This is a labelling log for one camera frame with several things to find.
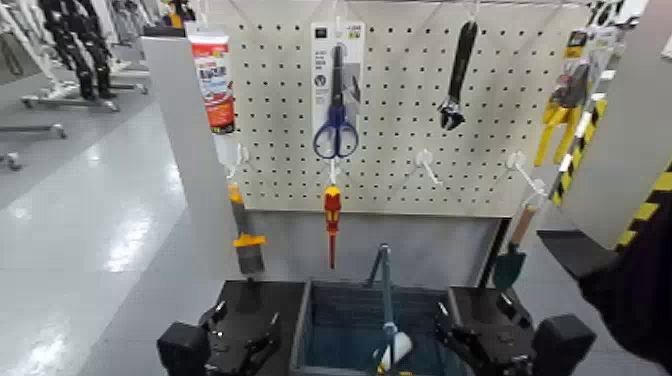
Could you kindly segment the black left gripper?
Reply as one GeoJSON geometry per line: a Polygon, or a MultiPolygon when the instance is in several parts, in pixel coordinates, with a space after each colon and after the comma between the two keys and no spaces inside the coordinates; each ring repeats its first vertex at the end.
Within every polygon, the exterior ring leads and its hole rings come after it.
{"type": "Polygon", "coordinates": [[[255,375],[280,347],[280,314],[275,313],[261,336],[250,339],[227,337],[214,331],[227,315],[227,302],[216,303],[199,318],[199,326],[209,334],[211,356],[207,361],[208,375],[255,375]]]}

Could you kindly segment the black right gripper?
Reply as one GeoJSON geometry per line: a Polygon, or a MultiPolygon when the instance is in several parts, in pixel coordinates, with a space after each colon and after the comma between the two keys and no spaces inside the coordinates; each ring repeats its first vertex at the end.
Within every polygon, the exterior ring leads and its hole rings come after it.
{"type": "Polygon", "coordinates": [[[512,296],[500,293],[498,309],[514,325],[480,331],[455,324],[440,301],[434,316],[436,339],[459,357],[469,357],[475,375],[528,376],[533,368],[533,329],[529,312],[512,296]]]}

